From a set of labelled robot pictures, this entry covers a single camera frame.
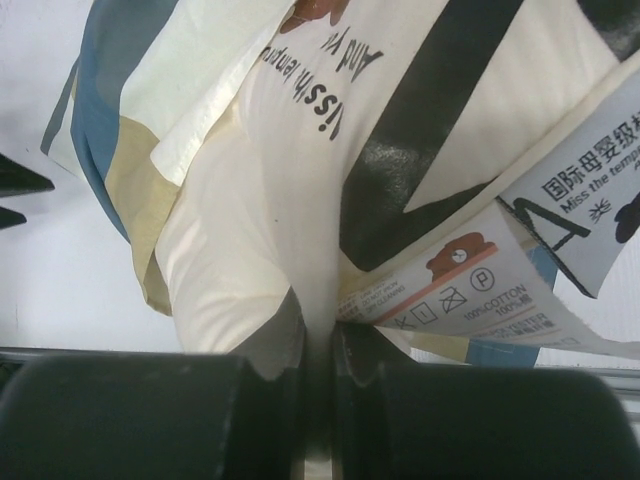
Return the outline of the white pillow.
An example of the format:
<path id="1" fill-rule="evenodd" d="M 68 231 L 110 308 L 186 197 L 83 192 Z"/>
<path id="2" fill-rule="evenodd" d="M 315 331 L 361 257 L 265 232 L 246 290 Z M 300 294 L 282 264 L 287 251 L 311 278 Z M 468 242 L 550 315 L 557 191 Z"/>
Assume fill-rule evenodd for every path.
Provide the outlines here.
<path id="1" fill-rule="evenodd" d="M 287 302 L 338 321 L 635 357 L 544 283 L 595 295 L 639 223 L 635 1 L 323 1 L 262 50 L 155 256 L 186 351 Z"/>

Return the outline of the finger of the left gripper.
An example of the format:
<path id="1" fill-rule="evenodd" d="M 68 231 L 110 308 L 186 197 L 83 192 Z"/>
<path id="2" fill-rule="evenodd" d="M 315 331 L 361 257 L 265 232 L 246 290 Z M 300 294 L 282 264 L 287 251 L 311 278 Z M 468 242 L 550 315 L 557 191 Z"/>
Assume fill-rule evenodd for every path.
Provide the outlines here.
<path id="1" fill-rule="evenodd" d="M 1 155 L 0 188 L 2 193 L 40 193 L 52 191 L 55 186 L 48 178 Z"/>
<path id="2" fill-rule="evenodd" d="M 0 230 L 13 228 L 26 223 L 26 217 L 16 211 L 0 207 Z"/>

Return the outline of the blue tan white checked pillowcase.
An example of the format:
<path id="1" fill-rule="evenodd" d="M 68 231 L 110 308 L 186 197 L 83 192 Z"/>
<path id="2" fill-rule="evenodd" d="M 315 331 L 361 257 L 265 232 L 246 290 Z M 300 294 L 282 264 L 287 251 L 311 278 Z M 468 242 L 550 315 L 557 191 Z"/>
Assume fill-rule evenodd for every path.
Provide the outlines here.
<path id="1" fill-rule="evenodd" d="M 170 19 L 173 1 L 96 1 L 79 54 L 43 135 L 40 150 L 76 163 L 116 230 L 130 244 L 146 303 L 171 314 L 155 257 L 178 196 L 151 161 L 159 140 L 121 111 L 125 82 Z"/>

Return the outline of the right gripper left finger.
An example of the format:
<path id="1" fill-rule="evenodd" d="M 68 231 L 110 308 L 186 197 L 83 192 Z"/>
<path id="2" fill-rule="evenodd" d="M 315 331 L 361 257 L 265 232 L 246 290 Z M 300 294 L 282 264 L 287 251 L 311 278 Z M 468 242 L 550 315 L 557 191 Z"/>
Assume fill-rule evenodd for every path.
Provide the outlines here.
<path id="1" fill-rule="evenodd" d="M 305 328 L 288 293 L 225 355 L 46 351 L 1 389 L 5 479 L 300 479 Z"/>

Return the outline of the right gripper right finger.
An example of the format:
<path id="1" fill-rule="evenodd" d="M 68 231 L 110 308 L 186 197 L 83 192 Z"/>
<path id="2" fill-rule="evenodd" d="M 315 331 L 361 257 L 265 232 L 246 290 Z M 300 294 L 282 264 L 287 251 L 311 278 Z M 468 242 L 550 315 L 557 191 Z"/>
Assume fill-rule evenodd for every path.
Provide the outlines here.
<path id="1" fill-rule="evenodd" d="M 338 479 L 635 479 L 621 403 L 576 370 L 419 363 L 369 325 L 332 335 Z"/>

